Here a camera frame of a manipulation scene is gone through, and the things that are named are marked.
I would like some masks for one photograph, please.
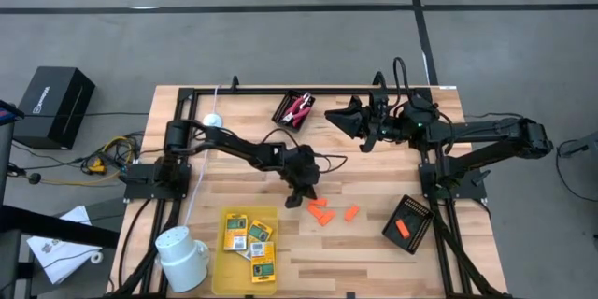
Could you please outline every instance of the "pliers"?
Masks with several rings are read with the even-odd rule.
[[[292,126],[297,127],[301,120],[311,111],[311,107],[306,105],[309,103],[311,98],[310,93],[306,93],[303,96],[297,98],[285,112],[285,116],[282,118],[284,122],[291,122]]]

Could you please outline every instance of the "wooden table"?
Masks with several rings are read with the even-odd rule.
[[[178,89],[179,86],[156,88],[143,150],[154,150],[163,145],[165,126],[173,118]],[[441,111],[453,121],[463,121],[457,90],[431,87],[431,91]],[[258,142],[275,128],[270,118],[281,98],[279,95],[219,95],[216,109],[222,115],[225,127],[248,141]],[[221,206],[277,206],[278,291],[275,296],[346,297],[346,292],[356,292],[357,297],[444,297],[432,228],[416,255],[397,248],[381,234],[404,194],[426,204],[421,196],[417,171],[420,154],[406,144],[383,142],[377,142],[371,153],[361,153],[358,145],[363,143],[362,140],[351,140],[324,119],[325,110],[346,107],[349,99],[348,95],[318,95],[306,125],[296,136],[299,143],[307,143],[317,152],[349,156],[341,169],[322,175],[316,186],[318,195],[326,197],[329,207],[336,211],[336,217],[327,226],[321,227],[306,211],[306,202],[295,209],[284,207],[291,190],[279,180],[278,174],[256,171],[243,160],[212,150],[190,219],[192,236],[206,242],[214,251]],[[196,119],[201,120],[210,113],[212,104],[212,95],[201,96]],[[282,133],[274,134],[269,140],[291,144]],[[469,150],[469,144],[457,144],[451,155],[462,155]],[[158,152],[147,153],[142,161],[152,163],[157,156]],[[201,154],[190,158],[193,171],[190,193],[198,179],[203,157]],[[320,164],[322,167],[326,165],[325,162]],[[117,256],[120,256],[124,233],[142,203],[135,201],[127,207]],[[184,221],[188,204],[189,199],[183,202],[180,221]],[[351,223],[347,223],[343,214],[353,204],[361,210]],[[152,201],[135,225],[125,255],[124,278],[147,251],[155,206],[156,201]],[[458,201],[456,208],[466,252],[487,280],[505,292],[505,279],[488,214],[468,200]],[[455,291],[459,292],[461,285],[456,261],[449,249],[448,255]],[[210,261],[209,275],[214,256],[215,253]],[[116,258],[112,266],[111,277],[115,282],[118,263],[119,258]],[[159,266],[155,267],[152,292],[157,291],[159,272]],[[215,295],[211,291],[211,278],[208,278],[191,292],[170,292],[169,296]]]

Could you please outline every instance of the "small package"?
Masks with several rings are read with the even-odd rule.
[[[270,239],[272,235],[272,228],[261,223],[260,221],[254,220],[251,223],[249,232],[247,235],[247,243],[251,246],[251,243],[265,242]],[[236,253],[245,257],[247,260],[251,260],[251,249],[245,251],[237,251]]]
[[[274,242],[251,243],[251,282],[274,281]]]
[[[226,214],[225,250],[247,249],[247,215]]]

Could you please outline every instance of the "orange block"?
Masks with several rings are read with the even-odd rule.
[[[322,216],[319,220],[318,223],[321,226],[325,226],[326,224],[328,224],[328,222],[335,216],[335,212],[333,210],[328,210],[326,211],[326,213],[324,214],[324,216]]]
[[[317,200],[309,201],[310,206],[326,206],[328,205],[328,199],[319,198]]]
[[[322,216],[324,216],[324,212],[319,210],[316,206],[307,206],[307,211],[309,211],[309,213],[318,220],[321,219]]]
[[[356,205],[351,206],[347,212],[345,212],[345,221],[351,221],[359,212],[359,207]]]
[[[399,233],[401,234],[403,239],[408,239],[411,234],[409,233],[409,230],[407,229],[407,226],[405,225],[403,220],[398,220],[395,224],[396,228],[399,229]]]

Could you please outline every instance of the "white paper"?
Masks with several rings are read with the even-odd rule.
[[[73,210],[61,216],[61,219],[91,225],[85,206],[77,206]],[[33,236],[27,239],[27,243],[29,244],[29,248],[31,248],[31,250],[34,252],[36,258],[39,260],[41,266],[44,267],[46,275],[48,275],[48,278],[52,284],[60,284],[63,282],[63,280],[65,280],[68,276],[75,272],[75,270],[87,262],[96,251],[102,249],[100,247],[67,243],[59,239],[38,236]],[[81,255],[76,258],[61,260],[49,267],[46,267],[58,259],[73,257],[79,254]]]

